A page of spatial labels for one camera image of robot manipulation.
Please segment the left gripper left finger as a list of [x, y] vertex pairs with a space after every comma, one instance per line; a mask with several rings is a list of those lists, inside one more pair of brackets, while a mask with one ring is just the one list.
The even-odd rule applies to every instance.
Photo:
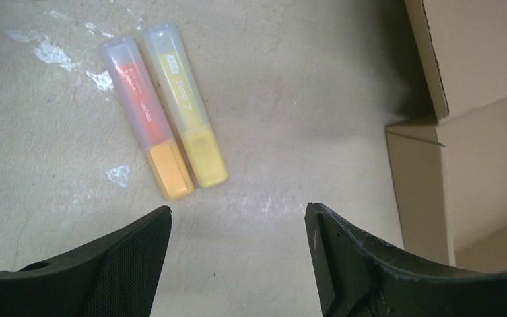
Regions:
[[19, 271], [0, 271], [0, 316], [150, 316], [172, 228], [161, 206]]

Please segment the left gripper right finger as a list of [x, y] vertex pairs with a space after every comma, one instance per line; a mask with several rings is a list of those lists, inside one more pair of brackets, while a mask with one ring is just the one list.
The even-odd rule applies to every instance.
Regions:
[[507, 271], [427, 260], [322, 203], [307, 204], [304, 219], [324, 316], [507, 316]]

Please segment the brown cardboard box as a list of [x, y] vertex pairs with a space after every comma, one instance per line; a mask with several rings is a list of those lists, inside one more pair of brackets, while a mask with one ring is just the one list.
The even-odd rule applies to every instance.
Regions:
[[386, 128], [406, 251], [507, 270], [507, 1], [407, 1], [434, 116]]

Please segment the yellow marker pen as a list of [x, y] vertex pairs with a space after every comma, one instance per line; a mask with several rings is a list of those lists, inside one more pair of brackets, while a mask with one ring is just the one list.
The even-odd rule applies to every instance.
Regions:
[[144, 42], [197, 183], [223, 183], [226, 165], [178, 28], [172, 22], [149, 27]]

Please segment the orange marker pen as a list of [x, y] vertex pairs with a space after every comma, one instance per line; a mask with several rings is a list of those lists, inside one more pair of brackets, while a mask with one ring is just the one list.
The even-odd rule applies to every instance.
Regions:
[[188, 196], [194, 190], [193, 181], [135, 40], [114, 38], [99, 48], [164, 198], [174, 201]]

